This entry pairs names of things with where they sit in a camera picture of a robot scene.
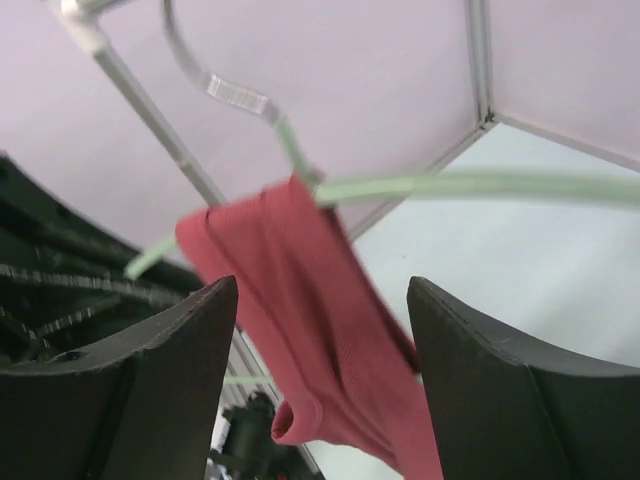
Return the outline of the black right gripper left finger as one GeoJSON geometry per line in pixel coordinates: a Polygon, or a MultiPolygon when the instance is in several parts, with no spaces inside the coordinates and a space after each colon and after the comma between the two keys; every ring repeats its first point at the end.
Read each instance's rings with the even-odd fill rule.
{"type": "Polygon", "coordinates": [[[2,477],[203,479],[237,305],[225,277],[98,342],[4,367],[2,477]]]}

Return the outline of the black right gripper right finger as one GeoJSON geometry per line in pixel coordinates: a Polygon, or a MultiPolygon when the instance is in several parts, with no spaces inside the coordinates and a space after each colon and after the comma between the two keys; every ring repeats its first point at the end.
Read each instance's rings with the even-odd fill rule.
{"type": "Polygon", "coordinates": [[[448,479],[635,479],[639,371],[526,334],[414,277],[407,304],[448,479]]]}

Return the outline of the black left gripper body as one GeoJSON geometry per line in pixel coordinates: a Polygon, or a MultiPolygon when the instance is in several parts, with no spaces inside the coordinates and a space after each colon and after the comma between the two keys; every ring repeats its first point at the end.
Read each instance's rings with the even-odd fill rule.
{"type": "Polygon", "coordinates": [[[179,303],[202,286],[162,261],[137,280],[137,252],[60,203],[1,156],[1,364],[46,361],[179,303]]]}

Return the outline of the red tank top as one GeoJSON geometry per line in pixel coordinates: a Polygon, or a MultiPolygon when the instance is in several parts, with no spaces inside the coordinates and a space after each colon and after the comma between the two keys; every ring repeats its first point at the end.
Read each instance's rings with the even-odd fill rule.
{"type": "Polygon", "coordinates": [[[191,213],[175,235],[204,282],[236,279],[238,322],[283,398],[275,442],[350,446],[406,479],[442,477],[415,347],[301,180],[191,213]]]}

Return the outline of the mint green plastic hanger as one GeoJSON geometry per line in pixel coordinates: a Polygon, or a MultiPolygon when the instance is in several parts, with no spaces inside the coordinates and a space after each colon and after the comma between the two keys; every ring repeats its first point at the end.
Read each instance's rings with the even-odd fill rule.
{"type": "Polygon", "coordinates": [[[293,173],[319,206],[369,198],[538,198],[637,208],[639,183],[570,173],[464,170],[460,173],[369,178],[323,183],[312,172],[287,116],[268,96],[230,82],[204,67],[184,40],[171,1],[162,3],[164,33],[187,77],[215,100],[263,119],[283,148],[293,173]]]}

